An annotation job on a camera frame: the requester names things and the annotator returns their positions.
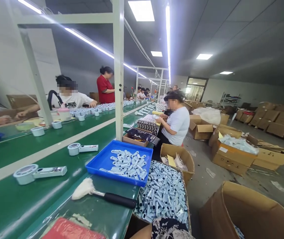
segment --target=red shirt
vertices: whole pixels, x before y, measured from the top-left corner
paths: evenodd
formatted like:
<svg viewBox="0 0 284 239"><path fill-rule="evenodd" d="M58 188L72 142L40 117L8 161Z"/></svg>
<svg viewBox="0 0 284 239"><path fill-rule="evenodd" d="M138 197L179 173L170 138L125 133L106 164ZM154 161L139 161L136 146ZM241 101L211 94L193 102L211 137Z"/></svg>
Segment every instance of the red shirt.
<svg viewBox="0 0 284 239"><path fill-rule="evenodd" d="M98 79L96 80L96 84L98 86L98 92L99 92L99 101L100 103L104 104L104 103L113 103L115 102L115 94L113 93L102 93L102 91L109 89L109 90L113 90L113 87L111 85L111 83L104 78L103 75L100 75L98 77Z"/></svg>

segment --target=gray floor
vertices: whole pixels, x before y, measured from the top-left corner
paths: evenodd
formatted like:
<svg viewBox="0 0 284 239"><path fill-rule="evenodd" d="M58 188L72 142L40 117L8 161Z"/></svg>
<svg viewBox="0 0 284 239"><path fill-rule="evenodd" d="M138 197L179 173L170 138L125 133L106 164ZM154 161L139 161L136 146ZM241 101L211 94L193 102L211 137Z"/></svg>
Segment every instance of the gray floor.
<svg viewBox="0 0 284 239"><path fill-rule="evenodd" d="M268 143L284 147L284 140L282 138L270 135L260 129L255 129L253 126L248 126L235 120L233 122L229 120L228 125L240 129L243 132L249 132L252 136ZM284 188L284 166L279 167L277 171L274 172L253 165L252 169L249 169L246 175L241 177L211 162L211 147L208 146L208 142L194 140L190 133L188 133L184 139L184 147L196 153L196 156L193 156L195 174L192 181L190 181L187 186L192 234L196 239L201 238L198 210L221 186L223 181L232 181L249 187L277 201L284 207L284 192L277 189L271 183L271 181L278 182ZM206 172L206 168L209 168L216 176L212 178Z"/></svg>

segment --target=black handle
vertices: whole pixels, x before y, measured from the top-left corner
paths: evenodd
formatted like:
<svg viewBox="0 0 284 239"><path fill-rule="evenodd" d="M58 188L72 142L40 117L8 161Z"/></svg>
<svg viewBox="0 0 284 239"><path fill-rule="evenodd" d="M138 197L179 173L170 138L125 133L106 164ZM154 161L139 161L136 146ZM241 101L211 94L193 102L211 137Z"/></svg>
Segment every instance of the black handle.
<svg viewBox="0 0 284 239"><path fill-rule="evenodd" d="M131 208L131 209L134 209L136 206L136 200L128 199L128 198L125 198L125 197L122 197L116 194L112 194L112 193L105 193L104 199L108 202L119 204L124 207Z"/></svg>

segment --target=workbench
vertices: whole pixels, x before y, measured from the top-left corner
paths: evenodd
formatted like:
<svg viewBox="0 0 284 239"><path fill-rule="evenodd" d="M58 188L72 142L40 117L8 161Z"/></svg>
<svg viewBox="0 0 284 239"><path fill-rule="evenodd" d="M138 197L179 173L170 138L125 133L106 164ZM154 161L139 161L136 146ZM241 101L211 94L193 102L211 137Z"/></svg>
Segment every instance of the workbench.
<svg viewBox="0 0 284 239"><path fill-rule="evenodd" d="M134 111L144 107L131 105L124 108L130 111L124 116L124 123L134 125L143 116ZM70 196L86 177L93 179L94 186L102 192L110 192L136 199L138 186L113 181L98 175L90 175L85 165L98 153L81 153L69 156L66 147L61 147L75 137L81 144L98 144L99 151L115 139L115 111L99 117L87 117L85 121L65 123L62 129L49 128L45 135L34 137L32 134L19 135L17 138L0 142L0 173L12 170L17 163L28 158L40 167L67 166L65 176L37 179L31 184L20 186L10 176L0 175L0 238L39 238L46 223L57 216L71 217L74 213L84 216L91 229L102 232L107 238L123 238L132 210L111 204L96 196L86 196L72 201Z"/></svg>

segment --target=gray ceiling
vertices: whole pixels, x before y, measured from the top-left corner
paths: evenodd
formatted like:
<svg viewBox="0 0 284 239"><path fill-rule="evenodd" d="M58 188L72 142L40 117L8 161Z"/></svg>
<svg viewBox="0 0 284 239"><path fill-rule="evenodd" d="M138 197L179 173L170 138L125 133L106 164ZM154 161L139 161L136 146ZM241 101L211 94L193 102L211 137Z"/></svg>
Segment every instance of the gray ceiling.
<svg viewBox="0 0 284 239"><path fill-rule="evenodd" d="M136 22L125 0L125 18L157 67L167 67L165 0L151 0L155 22ZM171 0L172 75L284 85L284 0ZM109 0L46 0L54 12L111 12ZM79 31L113 52L111 24ZM124 59L150 66L125 29ZM153 57L150 51L162 51ZM200 53L213 54L196 60ZM220 75L222 71L235 74Z"/></svg>

